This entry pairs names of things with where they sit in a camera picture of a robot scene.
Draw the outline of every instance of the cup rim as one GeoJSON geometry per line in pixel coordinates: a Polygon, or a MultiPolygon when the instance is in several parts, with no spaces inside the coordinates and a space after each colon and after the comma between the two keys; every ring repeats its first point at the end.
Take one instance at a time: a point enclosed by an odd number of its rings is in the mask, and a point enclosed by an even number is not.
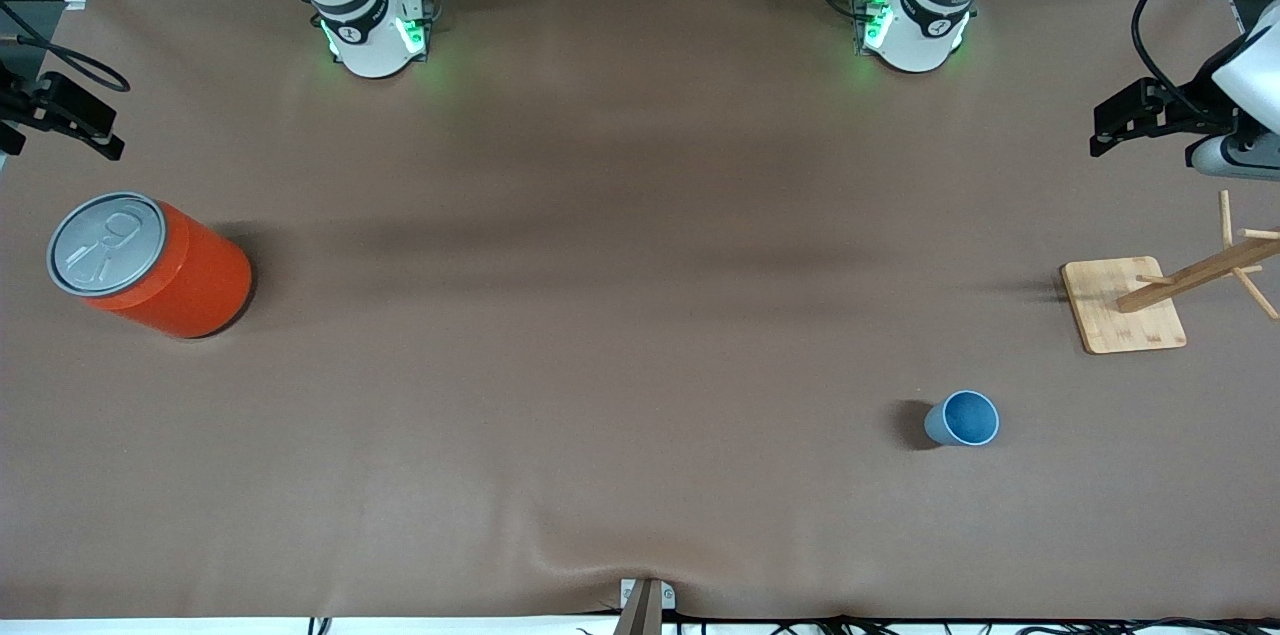
{"type": "Polygon", "coordinates": [[[942,401],[942,426],[946,428],[947,434],[955,438],[957,442],[960,442],[960,444],[970,447],[986,446],[987,443],[995,440],[996,434],[1000,433],[1000,410],[996,408],[996,403],[991,402],[991,398],[979,393],[978,390],[969,390],[969,389],[956,390],[950,396],[947,396],[947,399],[942,401]],[[987,403],[987,407],[991,408],[992,415],[996,416],[996,426],[991,429],[991,435],[988,435],[988,438],[984,440],[965,440],[964,438],[957,435],[955,430],[951,429],[951,422],[947,420],[947,406],[951,405],[951,398],[956,396],[963,396],[965,393],[974,394],[982,398],[982,402],[987,403]]]}

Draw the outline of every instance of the green led light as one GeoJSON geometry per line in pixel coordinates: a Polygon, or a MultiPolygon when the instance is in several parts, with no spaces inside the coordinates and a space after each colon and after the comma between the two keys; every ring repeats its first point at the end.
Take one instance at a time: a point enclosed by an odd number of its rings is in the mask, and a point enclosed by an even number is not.
{"type": "Polygon", "coordinates": [[[329,41],[329,52],[333,52],[333,56],[338,58],[338,42],[334,42],[333,32],[325,20],[320,20],[320,29],[324,29],[324,37],[329,41]]]}
{"type": "Polygon", "coordinates": [[[396,28],[401,33],[401,38],[404,41],[404,47],[411,52],[421,52],[424,47],[422,26],[416,20],[402,20],[399,17],[396,19],[396,28]]]}
{"type": "Polygon", "coordinates": [[[888,33],[888,26],[893,23],[893,9],[891,6],[883,6],[881,12],[870,23],[867,24],[867,46],[879,47],[884,44],[884,35],[888,33]]]}

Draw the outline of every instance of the orange can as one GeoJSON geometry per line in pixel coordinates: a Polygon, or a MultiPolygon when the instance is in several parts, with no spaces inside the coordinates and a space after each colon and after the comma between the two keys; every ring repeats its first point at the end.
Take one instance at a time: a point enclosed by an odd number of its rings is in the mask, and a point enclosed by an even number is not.
{"type": "Polygon", "coordinates": [[[211,335],[248,303],[244,251],[178,207],[138,193],[91,198],[49,241],[54,283],[91,307],[174,338],[211,335]]]}

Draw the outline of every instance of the wooden base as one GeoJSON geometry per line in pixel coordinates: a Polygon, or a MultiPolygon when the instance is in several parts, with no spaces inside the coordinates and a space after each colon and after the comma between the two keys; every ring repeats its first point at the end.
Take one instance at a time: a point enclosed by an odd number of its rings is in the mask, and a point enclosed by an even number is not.
{"type": "Polygon", "coordinates": [[[1088,260],[1062,266],[1062,280],[1085,351],[1106,355],[1187,344],[1183,321],[1171,300],[1137,312],[1116,310],[1116,298],[1146,285],[1138,282],[1138,275],[1160,278],[1164,271],[1153,257],[1088,260]]]}

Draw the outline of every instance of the wooden rod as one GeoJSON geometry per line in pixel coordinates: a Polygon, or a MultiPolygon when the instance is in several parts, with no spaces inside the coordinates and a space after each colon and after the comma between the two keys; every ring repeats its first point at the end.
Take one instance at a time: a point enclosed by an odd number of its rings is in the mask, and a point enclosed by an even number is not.
{"type": "Polygon", "coordinates": [[[1271,230],[1249,230],[1248,228],[1240,228],[1242,238],[1253,239],[1280,239],[1280,233],[1272,233],[1271,230]]]}
{"type": "MultiPolygon", "coordinates": [[[[1262,266],[1261,265],[1251,265],[1248,268],[1236,268],[1235,270],[1243,271],[1245,275],[1249,275],[1253,271],[1262,271],[1262,266]]],[[[1226,271],[1226,274],[1224,274],[1222,277],[1224,278],[1234,278],[1235,277],[1235,270],[1226,271]]],[[[1174,284],[1174,279],[1172,278],[1164,278],[1161,275],[1134,275],[1133,279],[1138,280],[1139,283],[1155,283],[1157,285],[1171,285],[1171,284],[1174,284]]]]}
{"type": "MultiPolygon", "coordinates": [[[[1274,233],[1280,234],[1280,228],[1274,233]]],[[[1129,293],[1116,301],[1120,312],[1137,312],[1143,307],[1166,301],[1176,294],[1185,293],[1192,288],[1217,280],[1221,275],[1228,275],[1236,268],[1257,265],[1274,255],[1280,255],[1280,239],[1245,239],[1245,242],[1225,248],[1222,252],[1211,255],[1202,261],[1193,262],[1169,278],[1172,284],[1151,284],[1129,293]]]]}
{"type": "Polygon", "coordinates": [[[1231,239],[1231,195],[1225,189],[1217,192],[1217,213],[1222,219],[1222,248],[1235,245],[1231,239]]]}
{"type": "Polygon", "coordinates": [[[1236,268],[1235,270],[1231,271],[1231,274],[1235,275],[1235,278],[1240,282],[1240,284],[1244,285],[1244,289],[1248,291],[1249,296],[1253,297],[1253,302],[1258,303],[1258,307],[1262,309],[1262,312],[1267,314],[1267,318],[1270,318],[1271,320],[1280,320],[1280,312],[1276,312],[1276,309],[1271,307],[1271,303],[1267,302],[1266,296],[1263,296],[1262,291],[1253,284],[1253,280],[1249,280],[1249,277],[1244,274],[1244,270],[1236,268]]]}

